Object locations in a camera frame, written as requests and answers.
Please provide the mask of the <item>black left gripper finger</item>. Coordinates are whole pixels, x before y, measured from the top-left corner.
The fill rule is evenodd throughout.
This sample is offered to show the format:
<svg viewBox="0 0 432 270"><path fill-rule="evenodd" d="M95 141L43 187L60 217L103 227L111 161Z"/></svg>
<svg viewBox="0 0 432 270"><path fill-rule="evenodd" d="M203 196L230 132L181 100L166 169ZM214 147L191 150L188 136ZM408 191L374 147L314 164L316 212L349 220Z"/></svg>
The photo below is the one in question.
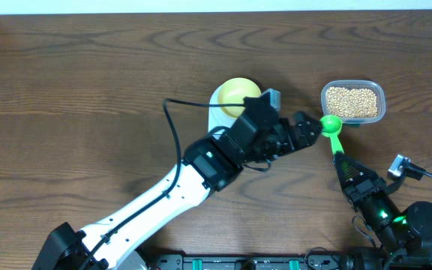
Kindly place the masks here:
<svg viewBox="0 0 432 270"><path fill-rule="evenodd" d="M298 111L293 116L295 132L299 137L317 139L323 130L320 120L309 116L306 112Z"/></svg>
<svg viewBox="0 0 432 270"><path fill-rule="evenodd" d="M314 145L321 134L320 129L301 130L291 129L289 132L291 149L289 153L297 152Z"/></svg>

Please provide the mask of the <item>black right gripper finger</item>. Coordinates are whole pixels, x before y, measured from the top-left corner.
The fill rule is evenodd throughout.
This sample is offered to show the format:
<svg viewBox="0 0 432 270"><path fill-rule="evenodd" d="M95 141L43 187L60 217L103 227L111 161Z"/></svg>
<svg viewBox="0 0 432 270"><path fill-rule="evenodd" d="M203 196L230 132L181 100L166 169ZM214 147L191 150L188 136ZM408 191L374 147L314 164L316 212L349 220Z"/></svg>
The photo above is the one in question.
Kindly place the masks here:
<svg viewBox="0 0 432 270"><path fill-rule="evenodd" d="M351 165L355 169L355 177L352 183L363 182L366 179L371 179L371 180L377 179L377 173L374 170L366 167L362 163L359 163L357 160L354 160L352 157L348 155L347 157L350 160Z"/></svg>
<svg viewBox="0 0 432 270"><path fill-rule="evenodd" d="M355 169L348 157L339 151L333 156L333 164L341 187L350 185L354 181Z"/></svg>

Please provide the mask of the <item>green plastic scoop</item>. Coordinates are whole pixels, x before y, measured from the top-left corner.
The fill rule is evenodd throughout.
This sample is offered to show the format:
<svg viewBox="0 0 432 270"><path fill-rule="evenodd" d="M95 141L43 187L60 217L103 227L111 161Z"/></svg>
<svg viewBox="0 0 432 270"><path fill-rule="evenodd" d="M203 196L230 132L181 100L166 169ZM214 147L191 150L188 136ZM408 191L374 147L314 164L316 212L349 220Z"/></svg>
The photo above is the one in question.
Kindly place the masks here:
<svg viewBox="0 0 432 270"><path fill-rule="evenodd" d="M343 127L342 120L336 115L325 115L320 119L322 135L330 139L333 155L344 153L344 148L339 140L339 134Z"/></svg>

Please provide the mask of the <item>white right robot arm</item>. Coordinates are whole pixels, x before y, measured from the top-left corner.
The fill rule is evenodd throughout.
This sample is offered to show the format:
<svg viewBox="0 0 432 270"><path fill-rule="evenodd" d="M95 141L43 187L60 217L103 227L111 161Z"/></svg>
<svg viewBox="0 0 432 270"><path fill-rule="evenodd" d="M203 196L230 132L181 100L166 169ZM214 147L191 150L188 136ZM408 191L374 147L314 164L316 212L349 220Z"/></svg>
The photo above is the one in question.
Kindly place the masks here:
<svg viewBox="0 0 432 270"><path fill-rule="evenodd" d="M372 247L349 249L339 268L432 269L432 202L417 201L401 211L389 197L405 179L432 178L432 174L402 154L388 169L391 184L341 152L334 155L333 164L343 195L381 244L377 247L371 239Z"/></svg>

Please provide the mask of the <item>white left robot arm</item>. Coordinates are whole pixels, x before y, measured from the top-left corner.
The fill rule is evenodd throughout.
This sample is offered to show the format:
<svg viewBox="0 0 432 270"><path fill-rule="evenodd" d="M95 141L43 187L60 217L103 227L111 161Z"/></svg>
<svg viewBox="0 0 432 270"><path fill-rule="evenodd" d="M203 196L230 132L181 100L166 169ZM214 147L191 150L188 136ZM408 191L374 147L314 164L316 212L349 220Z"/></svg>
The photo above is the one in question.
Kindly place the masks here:
<svg viewBox="0 0 432 270"><path fill-rule="evenodd" d="M34 269L118 269L150 236L232 183L251 162L271 164L312 146L320 121L304 112L291 124L264 97L246 97L227 126L176 151L175 166L155 186L117 212L75 231L69 223L46 238Z"/></svg>

